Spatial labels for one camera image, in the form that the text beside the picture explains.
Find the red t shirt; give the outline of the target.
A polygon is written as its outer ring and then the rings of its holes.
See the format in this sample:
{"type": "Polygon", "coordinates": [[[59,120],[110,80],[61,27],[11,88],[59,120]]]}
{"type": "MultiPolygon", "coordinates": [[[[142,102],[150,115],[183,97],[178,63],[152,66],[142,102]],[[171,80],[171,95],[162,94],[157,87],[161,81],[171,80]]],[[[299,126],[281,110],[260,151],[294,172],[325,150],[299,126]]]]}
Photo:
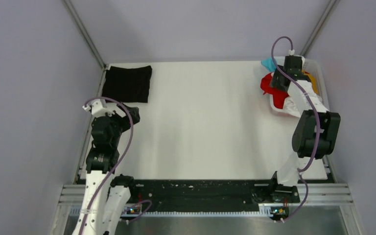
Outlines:
{"type": "Polygon", "coordinates": [[[260,83],[260,88],[263,90],[263,94],[272,95],[273,104],[277,109],[283,109],[284,101],[289,97],[289,95],[287,94],[287,92],[270,86],[272,77],[273,73],[268,73],[265,77],[263,77],[260,83]]]}

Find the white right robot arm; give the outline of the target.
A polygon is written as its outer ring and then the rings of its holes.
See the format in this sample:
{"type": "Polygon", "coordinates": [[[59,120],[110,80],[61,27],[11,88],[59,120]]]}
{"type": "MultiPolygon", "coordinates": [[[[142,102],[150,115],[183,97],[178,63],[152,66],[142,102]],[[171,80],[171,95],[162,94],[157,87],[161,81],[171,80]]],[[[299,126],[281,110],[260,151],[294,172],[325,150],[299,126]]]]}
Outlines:
{"type": "Polygon", "coordinates": [[[287,92],[300,115],[291,140],[294,153],[275,171],[267,189],[268,197],[274,202],[298,196],[298,181],[315,160],[333,152],[340,126],[340,115],[329,111],[304,74],[304,60],[302,56],[286,56],[270,83],[272,88],[287,92]]]}

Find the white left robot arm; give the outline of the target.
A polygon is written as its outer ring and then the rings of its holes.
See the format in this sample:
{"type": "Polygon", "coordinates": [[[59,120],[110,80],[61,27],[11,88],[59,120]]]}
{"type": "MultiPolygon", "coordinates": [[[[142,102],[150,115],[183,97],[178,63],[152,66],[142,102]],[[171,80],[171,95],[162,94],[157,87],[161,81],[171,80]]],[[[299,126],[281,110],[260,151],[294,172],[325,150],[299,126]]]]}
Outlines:
{"type": "Polygon", "coordinates": [[[86,183],[74,235],[113,235],[127,202],[137,197],[133,178],[116,169],[129,151],[139,109],[112,98],[94,97],[83,105],[94,117],[92,147],[86,158],[86,183]]]}

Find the white laundry basket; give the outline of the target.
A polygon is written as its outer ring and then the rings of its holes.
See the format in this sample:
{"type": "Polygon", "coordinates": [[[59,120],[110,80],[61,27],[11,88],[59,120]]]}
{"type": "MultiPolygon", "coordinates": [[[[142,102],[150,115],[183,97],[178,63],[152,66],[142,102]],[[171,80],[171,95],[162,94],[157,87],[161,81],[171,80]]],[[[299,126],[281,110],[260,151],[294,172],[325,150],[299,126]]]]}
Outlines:
{"type": "MultiPolygon", "coordinates": [[[[314,60],[304,58],[302,71],[305,75],[309,76],[312,83],[312,88],[317,94],[319,100],[326,108],[329,109],[327,90],[325,87],[320,65],[314,60]]],[[[285,101],[283,102],[283,107],[280,109],[275,106],[275,96],[273,94],[269,94],[269,104],[274,115],[296,118],[299,118],[301,116],[295,103],[290,97],[287,97],[285,99],[285,101]]]]}

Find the orange t shirt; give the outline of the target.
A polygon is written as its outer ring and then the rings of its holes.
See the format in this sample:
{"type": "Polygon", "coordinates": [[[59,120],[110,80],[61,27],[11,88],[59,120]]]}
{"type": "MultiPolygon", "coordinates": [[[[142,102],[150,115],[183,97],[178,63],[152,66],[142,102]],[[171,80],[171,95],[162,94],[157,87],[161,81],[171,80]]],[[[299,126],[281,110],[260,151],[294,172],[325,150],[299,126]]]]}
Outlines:
{"type": "Polygon", "coordinates": [[[316,83],[316,78],[310,74],[309,72],[307,71],[304,71],[304,74],[307,75],[311,81],[311,84],[312,84],[312,89],[314,90],[314,92],[319,95],[319,91],[318,91],[318,88],[317,88],[317,83],[316,83]]]}

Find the light blue t shirt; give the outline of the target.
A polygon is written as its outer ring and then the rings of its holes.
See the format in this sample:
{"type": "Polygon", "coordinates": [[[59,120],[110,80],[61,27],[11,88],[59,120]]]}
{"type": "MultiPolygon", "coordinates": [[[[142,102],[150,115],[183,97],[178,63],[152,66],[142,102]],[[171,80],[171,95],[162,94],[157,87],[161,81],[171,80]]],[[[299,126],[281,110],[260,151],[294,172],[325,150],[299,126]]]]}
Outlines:
{"type": "Polygon", "coordinates": [[[270,58],[267,58],[267,59],[264,59],[264,60],[261,60],[261,65],[264,66],[269,72],[274,72],[276,70],[276,65],[273,61],[273,59],[270,57],[270,58]]]}

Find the white t shirt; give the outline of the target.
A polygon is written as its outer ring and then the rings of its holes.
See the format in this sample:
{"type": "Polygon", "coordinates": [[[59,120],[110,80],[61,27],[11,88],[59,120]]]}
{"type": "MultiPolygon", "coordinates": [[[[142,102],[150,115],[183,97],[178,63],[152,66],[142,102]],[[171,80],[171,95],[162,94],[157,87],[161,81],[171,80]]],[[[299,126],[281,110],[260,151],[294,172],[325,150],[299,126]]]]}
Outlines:
{"type": "Polygon", "coordinates": [[[293,116],[300,118],[304,111],[315,110],[326,113],[329,109],[323,104],[322,99],[311,87],[304,87],[302,91],[293,85],[288,89],[289,97],[285,100],[286,110],[293,116]]]}

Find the folded black t shirt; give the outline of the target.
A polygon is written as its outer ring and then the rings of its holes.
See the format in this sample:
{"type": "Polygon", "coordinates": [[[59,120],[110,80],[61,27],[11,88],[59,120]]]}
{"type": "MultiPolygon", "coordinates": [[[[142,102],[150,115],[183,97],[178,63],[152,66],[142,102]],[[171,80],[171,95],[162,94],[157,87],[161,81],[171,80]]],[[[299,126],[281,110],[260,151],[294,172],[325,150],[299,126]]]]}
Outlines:
{"type": "Polygon", "coordinates": [[[102,96],[119,102],[147,103],[152,67],[125,69],[110,67],[105,73],[102,96]]]}

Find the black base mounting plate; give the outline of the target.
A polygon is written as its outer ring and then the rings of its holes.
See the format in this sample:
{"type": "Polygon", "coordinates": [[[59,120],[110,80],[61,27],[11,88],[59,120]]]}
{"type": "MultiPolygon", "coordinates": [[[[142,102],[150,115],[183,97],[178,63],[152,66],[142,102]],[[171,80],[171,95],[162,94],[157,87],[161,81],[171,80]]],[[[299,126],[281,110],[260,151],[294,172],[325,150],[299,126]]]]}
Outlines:
{"type": "Polygon", "coordinates": [[[299,203],[296,186],[272,180],[135,180],[116,177],[111,186],[130,189],[130,203],[150,200],[148,212],[256,212],[260,203],[299,203]]]}

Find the right corner frame post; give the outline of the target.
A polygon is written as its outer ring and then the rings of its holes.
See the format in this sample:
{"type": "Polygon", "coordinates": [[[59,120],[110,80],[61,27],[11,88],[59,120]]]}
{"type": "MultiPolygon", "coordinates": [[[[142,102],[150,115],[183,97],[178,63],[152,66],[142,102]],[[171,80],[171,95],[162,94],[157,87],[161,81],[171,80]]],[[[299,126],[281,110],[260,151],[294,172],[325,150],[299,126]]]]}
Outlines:
{"type": "Polygon", "coordinates": [[[319,17],[318,22],[316,23],[314,29],[312,30],[310,36],[308,37],[306,43],[304,44],[300,54],[302,56],[307,56],[310,52],[312,46],[314,45],[316,39],[319,37],[319,35],[322,32],[322,29],[327,24],[327,21],[332,16],[334,10],[340,3],[340,0],[329,0],[324,11],[319,17]]]}

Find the corner frame post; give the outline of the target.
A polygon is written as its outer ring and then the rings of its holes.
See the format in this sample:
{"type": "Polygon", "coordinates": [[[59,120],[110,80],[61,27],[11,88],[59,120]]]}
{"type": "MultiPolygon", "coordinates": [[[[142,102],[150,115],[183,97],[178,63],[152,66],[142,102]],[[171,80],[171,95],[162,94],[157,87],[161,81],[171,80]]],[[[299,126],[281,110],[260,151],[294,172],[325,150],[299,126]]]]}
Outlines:
{"type": "Polygon", "coordinates": [[[319,17],[318,22],[316,23],[314,29],[312,30],[310,36],[308,37],[306,43],[304,44],[300,54],[302,56],[307,56],[310,52],[312,46],[314,45],[316,39],[319,37],[319,35],[322,32],[322,29],[327,24],[327,21],[332,16],[334,10],[340,3],[340,0],[329,0],[324,11],[319,17]]]}
{"type": "Polygon", "coordinates": [[[83,21],[81,20],[77,10],[75,9],[73,2],[71,0],[61,0],[61,2],[64,4],[67,12],[71,16],[72,21],[76,25],[79,33],[81,34],[82,38],[84,39],[87,47],[89,48],[89,50],[90,50],[92,56],[94,57],[94,59],[96,60],[97,64],[101,68],[105,68],[106,64],[103,61],[101,54],[98,52],[93,40],[91,39],[91,36],[88,33],[88,31],[87,31],[83,21]]]}

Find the left corner frame post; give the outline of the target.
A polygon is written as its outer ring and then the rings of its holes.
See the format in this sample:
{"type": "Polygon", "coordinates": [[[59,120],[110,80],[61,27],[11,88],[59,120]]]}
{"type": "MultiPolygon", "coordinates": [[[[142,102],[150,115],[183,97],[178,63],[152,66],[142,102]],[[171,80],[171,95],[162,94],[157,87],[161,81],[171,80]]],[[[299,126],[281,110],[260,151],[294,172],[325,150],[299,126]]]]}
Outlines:
{"type": "Polygon", "coordinates": [[[82,38],[84,39],[87,47],[89,48],[89,50],[90,50],[92,56],[94,57],[94,59],[96,60],[97,64],[101,68],[105,68],[106,64],[103,61],[101,54],[98,52],[93,40],[91,39],[91,36],[88,33],[88,31],[87,31],[83,21],[81,20],[77,10],[75,9],[73,2],[71,0],[61,0],[61,2],[64,4],[67,12],[71,16],[72,21],[76,25],[79,33],[81,34],[82,38]]]}

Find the aluminium frame rail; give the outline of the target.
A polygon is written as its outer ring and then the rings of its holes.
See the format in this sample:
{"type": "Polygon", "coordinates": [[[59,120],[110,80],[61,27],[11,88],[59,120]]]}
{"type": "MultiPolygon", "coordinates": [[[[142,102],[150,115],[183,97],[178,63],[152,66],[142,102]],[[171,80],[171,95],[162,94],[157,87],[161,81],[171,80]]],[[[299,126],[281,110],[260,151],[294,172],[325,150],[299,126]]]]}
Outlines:
{"type": "Polygon", "coordinates": [[[293,192],[275,192],[267,184],[256,181],[139,181],[131,190],[131,202],[151,199],[162,202],[171,199],[239,199],[260,203],[282,203],[290,196],[288,203],[298,204],[307,196],[307,205],[351,205],[353,198],[347,184],[299,184],[293,192]]]}

